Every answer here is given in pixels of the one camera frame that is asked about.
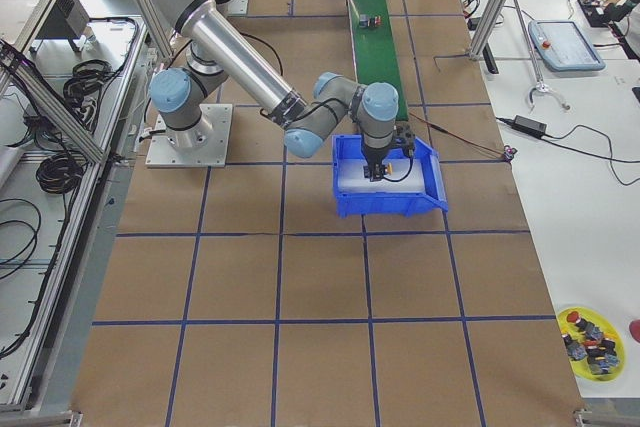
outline blue plastic tray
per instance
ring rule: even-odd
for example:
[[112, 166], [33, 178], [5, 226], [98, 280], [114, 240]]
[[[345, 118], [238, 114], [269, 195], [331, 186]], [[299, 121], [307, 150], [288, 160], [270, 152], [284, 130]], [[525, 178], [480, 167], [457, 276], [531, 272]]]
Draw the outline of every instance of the blue plastic tray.
[[[444, 192], [438, 153], [422, 140], [416, 138], [414, 162], [420, 162], [424, 178], [424, 192], [402, 193], [385, 191], [389, 182], [376, 182], [378, 192], [354, 193], [341, 191], [338, 176], [341, 161], [362, 159], [359, 135], [333, 136], [333, 194], [338, 204], [338, 215], [353, 214], [403, 214], [406, 216], [429, 212], [435, 208], [447, 212], [449, 205]], [[387, 160], [404, 159], [402, 150], [392, 150]]]

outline yellow bowl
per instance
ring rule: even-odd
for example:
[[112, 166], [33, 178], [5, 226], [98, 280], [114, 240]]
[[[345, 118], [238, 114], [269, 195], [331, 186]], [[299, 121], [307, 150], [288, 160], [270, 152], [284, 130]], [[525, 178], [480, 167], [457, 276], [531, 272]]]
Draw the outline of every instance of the yellow bowl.
[[605, 337], [615, 341], [616, 353], [618, 354], [620, 363], [617, 367], [612, 367], [611, 373], [609, 374], [593, 375], [591, 373], [591, 370], [589, 370], [589, 364], [587, 363], [586, 358], [582, 360], [571, 360], [571, 368], [573, 369], [573, 373], [584, 379], [589, 379], [596, 382], [606, 382], [615, 379], [618, 375], [620, 375], [620, 372], [622, 372], [625, 362], [624, 347], [622, 345], [622, 339], [620, 339], [618, 332], [613, 328], [613, 326], [607, 319], [602, 317], [597, 312], [587, 309], [586, 307], [571, 307], [569, 309], [563, 310], [558, 314], [558, 324], [560, 324], [560, 330], [570, 334], [574, 340], [580, 343], [586, 340], [584, 334], [578, 330], [575, 324], [573, 322], [567, 321], [567, 315], [569, 315], [574, 310], [577, 311], [580, 314], [580, 317], [582, 317], [583, 319], [586, 319], [589, 322], [593, 322], [595, 325], [597, 325], [600, 330], [604, 332]]

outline robotic arm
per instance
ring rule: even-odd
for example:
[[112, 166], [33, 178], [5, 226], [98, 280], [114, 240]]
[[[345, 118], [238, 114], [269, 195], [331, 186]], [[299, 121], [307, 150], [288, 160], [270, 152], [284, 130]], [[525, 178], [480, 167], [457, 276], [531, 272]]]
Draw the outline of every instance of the robotic arm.
[[[381, 180], [386, 174], [384, 158], [398, 147], [396, 89], [325, 73], [314, 88], [316, 101], [308, 104], [229, 24], [224, 16], [229, 1], [154, 0], [175, 30], [193, 40], [187, 66], [160, 72], [150, 86], [167, 137], [183, 148], [206, 141], [213, 126], [201, 115], [199, 104], [230, 75], [262, 106], [265, 117], [285, 130], [284, 143], [298, 157], [313, 156], [349, 115], [362, 133], [365, 176]], [[411, 148], [402, 147], [411, 153]]]
[[631, 12], [636, 5], [640, 4], [640, 0], [626, 0], [622, 5], [609, 4], [604, 9], [604, 20], [606, 22], [619, 22]]

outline green strip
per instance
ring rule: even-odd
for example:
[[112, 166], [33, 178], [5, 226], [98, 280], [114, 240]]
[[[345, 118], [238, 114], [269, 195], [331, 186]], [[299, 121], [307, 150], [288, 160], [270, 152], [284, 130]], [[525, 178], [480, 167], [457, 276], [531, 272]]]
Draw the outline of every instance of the green strip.
[[[362, 84], [388, 82], [393, 85], [400, 99], [396, 120], [407, 121], [407, 102], [402, 90], [396, 48], [391, 33], [391, 22], [386, 0], [347, 0], [351, 21], [351, 39], [356, 64], [356, 78]], [[377, 28], [359, 26], [360, 16], [380, 16]]]

